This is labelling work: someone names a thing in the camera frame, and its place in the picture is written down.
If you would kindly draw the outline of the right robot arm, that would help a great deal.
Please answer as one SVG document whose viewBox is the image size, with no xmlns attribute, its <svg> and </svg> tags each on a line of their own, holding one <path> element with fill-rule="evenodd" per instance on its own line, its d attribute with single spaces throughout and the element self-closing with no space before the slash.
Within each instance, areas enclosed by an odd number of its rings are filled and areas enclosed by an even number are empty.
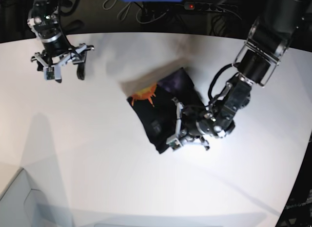
<svg viewBox="0 0 312 227">
<path fill-rule="evenodd" d="M 47 81 L 62 82 L 61 68 L 68 63 L 77 66 L 77 78 L 85 79 L 87 52 L 94 46 L 80 43 L 73 46 L 61 25 L 61 7 L 65 0 L 34 0 L 29 11 L 27 24 L 43 45 L 42 52 L 36 52 L 31 62 L 37 63 L 37 71 L 42 72 Z"/>
</svg>

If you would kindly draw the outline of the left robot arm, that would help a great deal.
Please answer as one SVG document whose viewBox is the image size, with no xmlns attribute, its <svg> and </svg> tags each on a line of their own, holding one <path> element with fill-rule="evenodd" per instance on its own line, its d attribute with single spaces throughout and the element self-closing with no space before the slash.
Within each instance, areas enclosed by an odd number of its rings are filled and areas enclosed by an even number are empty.
<svg viewBox="0 0 312 227">
<path fill-rule="evenodd" d="M 312 0 L 267 0 L 233 63 L 214 76 L 207 105 L 176 100 L 176 126 L 166 145 L 173 150 L 198 144 L 209 150 L 206 135 L 221 139 L 235 128 L 238 110 L 250 102 L 252 86 L 265 86 L 288 50 Z"/>
</svg>

